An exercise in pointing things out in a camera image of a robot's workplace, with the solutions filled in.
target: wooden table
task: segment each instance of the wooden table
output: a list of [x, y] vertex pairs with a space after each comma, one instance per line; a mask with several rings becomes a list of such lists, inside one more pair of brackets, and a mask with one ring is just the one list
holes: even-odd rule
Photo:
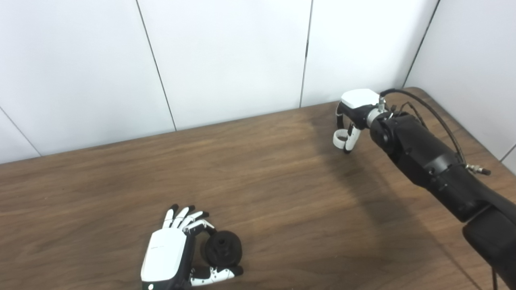
[[[335, 106], [1, 165], [1, 289], [140, 289], [173, 203], [242, 240], [244, 275], [206, 289], [490, 289], [461, 223], [368, 134], [350, 155], [333, 146]], [[516, 201], [515, 176], [442, 114], [468, 161], [493, 170], [479, 178]]]

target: black robotic arm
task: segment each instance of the black robotic arm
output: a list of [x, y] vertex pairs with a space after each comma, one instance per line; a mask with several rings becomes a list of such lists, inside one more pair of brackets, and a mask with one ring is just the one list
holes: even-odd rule
[[[384, 97], [394, 91], [410, 95], [400, 90], [380, 95], [370, 90], [346, 92], [337, 108], [341, 130], [336, 132], [334, 144], [350, 153], [359, 131], [368, 128], [372, 140], [412, 183], [427, 189], [466, 223], [462, 230], [465, 239], [507, 286], [516, 290], [516, 205], [470, 172], [490, 173], [488, 170], [465, 164], [461, 154], [435, 137], [416, 117], [386, 110]], [[352, 122], [348, 129], [343, 128], [342, 116]], [[339, 143], [340, 136], [348, 137], [347, 141]]]

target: cable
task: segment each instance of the cable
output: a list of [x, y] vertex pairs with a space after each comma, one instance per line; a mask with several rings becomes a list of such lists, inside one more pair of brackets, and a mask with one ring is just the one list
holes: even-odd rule
[[455, 150], [457, 151], [457, 154], [459, 155], [460, 161], [462, 163], [464, 163], [464, 164], [467, 164], [466, 163], [466, 158], [464, 157], [464, 154], [462, 153], [462, 149], [460, 149], [459, 142], [455, 138], [455, 135], [450, 130], [448, 125], [446, 125], [446, 122], [444, 122], [443, 118], [441, 118], [441, 116], [439, 116], [439, 114], [436, 112], [436, 110], [434, 110], [430, 105], [428, 105], [425, 101], [423, 101], [418, 96], [416, 96], [416, 95], [414, 95], [412, 93], [409, 93], [407, 91], [404, 91], [404, 90], [388, 89], [388, 90], [385, 90], [385, 91], [381, 92], [380, 93], [380, 97], [384, 98], [386, 95], [388, 95], [390, 93], [394, 93], [394, 92], [402, 93], [404, 95], [407, 95], [407, 96], [413, 98], [414, 100], [418, 101], [425, 108], [427, 108], [432, 113], [432, 115], [439, 121], [439, 123], [443, 126], [444, 130], [448, 133], [448, 136], [450, 137], [451, 141], [453, 142], [453, 145], [455, 146]]
[[401, 108], [399, 109], [399, 113], [398, 113], [398, 116], [401, 114], [401, 111], [403, 110], [403, 107], [405, 107], [405, 105], [409, 105], [409, 107], [414, 111], [414, 113], [416, 114], [417, 118], [419, 119], [421, 125], [423, 127], [425, 127], [426, 129], [428, 129], [428, 127], [426, 126], [425, 124], [425, 121], [423, 121], [423, 117], [421, 117], [421, 115], [419, 114], [419, 112], [416, 110], [416, 108], [412, 105], [411, 102], [406, 102], [404, 103], [403, 105], [401, 105]]
[[493, 272], [493, 290], [498, 290], [498, 279], [496, 278], [496, 272], [494, 268], [491, 268]]

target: black fingertip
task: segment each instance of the black fingertip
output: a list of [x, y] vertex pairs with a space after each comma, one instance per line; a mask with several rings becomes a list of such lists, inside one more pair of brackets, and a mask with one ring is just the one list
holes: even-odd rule
[[197, 236], [202, 232], [202, 227], [195, 227], [193, 229], [190, 229], [189, 231], [185, 232], [187, 236]]
[[206, 232], [208, 233], [208, 235], [213, 235], [215, 233], [217, 233], [217, 230], [216, 229], [212, 229], [212, 228], [206, 228]]
[[195, 279], [209, 279], [212, 275], [209, 267], [194, 267], [194, 270], [192, 277]]
[[197, 219], [201, 219], [201, 218], [207, 218], [209, 217], [209, 212], [202, 212], [202, 215], [200, 215]]
[[242, 274], [244, 274], [244, 268], [240, 267], [240, 266], [236, 266], [236, 267], [230, 267], [228, 268], [229, 271], [233, 272], [233, 274], [236, 276], [240, 276]]
[[186, 213], [186, 215], [188, 216], [189, 214], [191, 214], [193, 211], [195, 211], [195, 205], [190, 205], [188, 206], [188, 213]]

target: silver joint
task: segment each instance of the silver joint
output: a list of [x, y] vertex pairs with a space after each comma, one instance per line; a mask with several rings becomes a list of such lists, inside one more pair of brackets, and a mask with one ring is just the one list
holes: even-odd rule
[[378, 111], [385, 112], [385, 98], [382, 96], [378, 99]]
[[466, 164], [466, 169], [471, 171], [474, 174], [477, 174], [477, 173], [484, 174], [484, 175], [490, 175], [491, 174], [491, 170], [488, 170], [486, 168], [482, 168], [482, 167], [480, 167], [480, 165]]

